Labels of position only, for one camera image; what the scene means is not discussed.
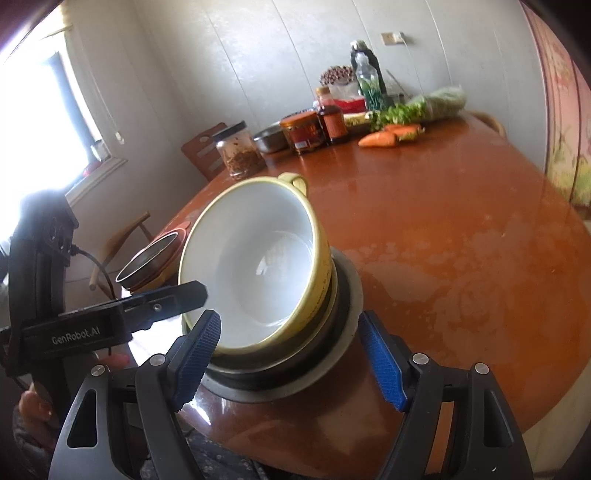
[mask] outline electrical outlet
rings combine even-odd
[[[384,42],[384,45],[396,45],[404,43],[404,37],[402,32],[384,32],[382,33],[382,42]]]

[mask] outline black thermos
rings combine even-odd
[[[363,40],[355,40],[351,42],[351,66],[353,67],[353,72],[357,71],[357,61],[355,60],[355,57],[360,52],[365,53],[365,56],[369,60],[369,64],[378,71],[379,89],[382,91],[384,98],[386,98],[386,85],[384,83],[384,78],[382,77],[382,71],[379,69],[378,58],[374,55],[374,52],[368,48]]]

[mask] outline table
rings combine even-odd
[[[329,242],[359,271],[365,308],[442,365],[487,363],[522,431],[587,364],[591,238],[533,164],[475,118],[429,125],[415,144],[393,149],[349,142],[267,163],[262,174],[306,176]],[[232,184],[217,176],[166,228],[195,221]],[[167,350],[180,333],[180,321],[171,322],[170,339],[154,331],[146,354]],[[200,387],[181,414],[241,455],[343,479],[377,474],[401,418],[357,338],[297,395],[237,404]]]

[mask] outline window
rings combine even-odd
[[[68,190],[94,158],[100,136],[69,64],[65,28],[57,8],[0,66],[0,240],[14,231],[24,196]]]

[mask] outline silver bolt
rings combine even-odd
[[[417,365],[426,365],[429,363],[429,357],[424,353],[415,353],[413,355],[413,362],[415,362]]]
[[[105,373],[105,367],[103,365],[95,365],[94,367],[92,367],[92,370],[90,371],[90,374],[93,377],[99,377],[103,373]]]
[[[488,365],[486,365],[486,364],[480,364],[480,363],[474,365],[474,370],[476,370],[481,375],[486,375],[489,371],[491,371],[488,368]]]
[[[161,353],[157,353],[156,355],[152,355],[150,357],[150,365],[152,365],[152,367],[162,365],[165,361],[166,357]]]

